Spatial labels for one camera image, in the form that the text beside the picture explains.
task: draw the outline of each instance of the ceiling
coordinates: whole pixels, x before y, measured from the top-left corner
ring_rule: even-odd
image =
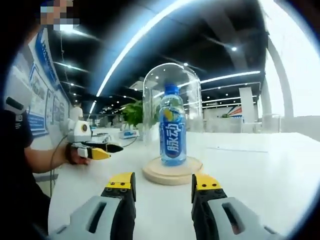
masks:
[[[112,7],[79,1],[76,31],[48,33],[52,60],[70,101],[81,102],[85,113],[96,101],[92,114],[112,114],[142,99],[141,89],[130,87],[169,62],[187,63],[201,81],[213,79],[201,84],[204,107],[219,99],[225,99],[217,101],[221,105],[240,103],[239,87],[250,86],[258,96],[265,78],[267,32],[257,0],[194,0],[176,9],[129,49],[96,96],[133,36],[175,1],[122,0]],[[252,71],[260,73],[218,78]]]

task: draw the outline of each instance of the round wooden tray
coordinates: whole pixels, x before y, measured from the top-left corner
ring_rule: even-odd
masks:
[[[142,169],[143,175],[151,182],[162,185],[183,185],[191,182],[192,174],[202,171],[203,164],[188,156],[180,166],[164,166],[160,157],[153,159]]]

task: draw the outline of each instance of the plastic bottle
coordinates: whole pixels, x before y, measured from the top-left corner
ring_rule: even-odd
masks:
[[[160,157],[165,166],[179,166],[186,161],[186,114],[175,84],[166,84],[159,111]]]

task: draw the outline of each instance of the gray gripper housing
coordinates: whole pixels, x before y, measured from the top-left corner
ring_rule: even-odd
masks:
[[[70,216],[70,224],[57,229],[49,240],[110,240],[113,219],[121,199],[94,196]]]
[[[209,200],[208,205],[214,216],[219,240],[284,239],[278,233],[261,225],[257,214],[234,197]],[[227,212],[229,212],[236,221],[239,234],[234,233]]]

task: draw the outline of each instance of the white table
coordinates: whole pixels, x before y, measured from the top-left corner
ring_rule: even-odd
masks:
[[[111,133],[110,128],[99,131]],[[188,133],[187,140],[190,154],[202,160],[204,172],[215,177],[229,197],[238,198],[263,224],[284,236],[314,199],[320,183],[320,142],[298,133]],[[113,175],[135,172],[133,239],[195,240],[191,184],[147,181],[141,168],[153,157],[150,146],[136,141],[109,160],[108,172]]]

